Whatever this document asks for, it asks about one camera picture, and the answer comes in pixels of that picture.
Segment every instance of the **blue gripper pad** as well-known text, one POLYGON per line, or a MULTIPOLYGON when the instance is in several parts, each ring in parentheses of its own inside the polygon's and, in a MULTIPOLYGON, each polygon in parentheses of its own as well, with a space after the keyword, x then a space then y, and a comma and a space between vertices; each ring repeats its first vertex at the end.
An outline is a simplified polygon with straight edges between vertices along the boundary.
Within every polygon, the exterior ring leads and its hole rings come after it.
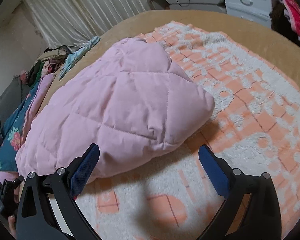
POLYGON ((230 193, 229 179, 205 146, 199 148, 199 161, 218 195, 227 199, 230 193))
POLYGON ((98 145, 94 145, 85 156, 84 160, 80 163, 77 170, 74 172, 70 179, 69 194, 72 198, 79 195, 84 186, 86 185, 93 169, 95 168, 100 157, 100 150, 98 145))

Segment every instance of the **silver screw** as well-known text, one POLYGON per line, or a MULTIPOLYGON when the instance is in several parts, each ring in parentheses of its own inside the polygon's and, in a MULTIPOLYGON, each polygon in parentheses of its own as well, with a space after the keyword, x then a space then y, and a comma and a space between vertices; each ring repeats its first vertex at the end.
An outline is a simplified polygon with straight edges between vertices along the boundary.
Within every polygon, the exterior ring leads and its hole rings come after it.
POLYGON ((234 175, 240 175, 241 174, 241 171, 237 168, 233 169, 232 172, 234 173, 234 175))
POLYGON ((263 175, 263 177, 264 177, 265 179, 269 179, 269 178, 270 178, 270 174, 267 173, 267 172, 264 172, 262 175, 263 175))
POLYGON ((59 175, 62 175, 62 174, 64 174, 65 172, 66 172, 66 169, 65 169, 65 168, 60 168, 60 169, 57 170, 57 173, 58 173, 59 175))
POLYGON ((29 178, 29 179, 32 179, 34 176, 35 176, 35 173, 34 173, 34 172, 30 172, 30 173, 28 174, 28 178, 29 178))

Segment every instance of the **orange and white blanket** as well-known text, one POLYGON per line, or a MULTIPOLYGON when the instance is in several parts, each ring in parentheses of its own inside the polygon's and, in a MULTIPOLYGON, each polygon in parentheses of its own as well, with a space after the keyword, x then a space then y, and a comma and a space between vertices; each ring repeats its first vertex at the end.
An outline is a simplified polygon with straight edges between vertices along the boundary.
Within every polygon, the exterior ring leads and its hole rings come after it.
POLYGON ((216 107, 211 120, 176 151, 87 185, 76 202, 89 223, 103 239, 197 239, 223 202, 198 160, 199 147, 207 143, 231 167, 271 175, 286 236, 300 218, 296 83, 225 33, 171 22, 139 37, 160 42, 213 95, 216 107))

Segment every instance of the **red cloth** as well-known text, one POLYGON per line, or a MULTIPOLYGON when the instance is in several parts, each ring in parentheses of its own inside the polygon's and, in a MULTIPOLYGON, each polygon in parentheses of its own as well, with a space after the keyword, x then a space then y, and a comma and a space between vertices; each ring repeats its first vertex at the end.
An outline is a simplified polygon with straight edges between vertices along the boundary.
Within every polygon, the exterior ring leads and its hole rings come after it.
POLYGON ((283 0, 289 17, 292 30, 300 36, 300 7, 295 0, 283 0))

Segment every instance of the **curtain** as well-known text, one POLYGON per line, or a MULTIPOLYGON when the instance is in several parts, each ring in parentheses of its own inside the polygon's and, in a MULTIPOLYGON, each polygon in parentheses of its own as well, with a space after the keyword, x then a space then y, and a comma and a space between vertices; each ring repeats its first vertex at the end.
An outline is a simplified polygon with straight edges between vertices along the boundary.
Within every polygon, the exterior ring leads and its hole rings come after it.
POLYGON ((23 0, 50 48, 82 47, 114 25, 150 10, 149 0, 23 0))

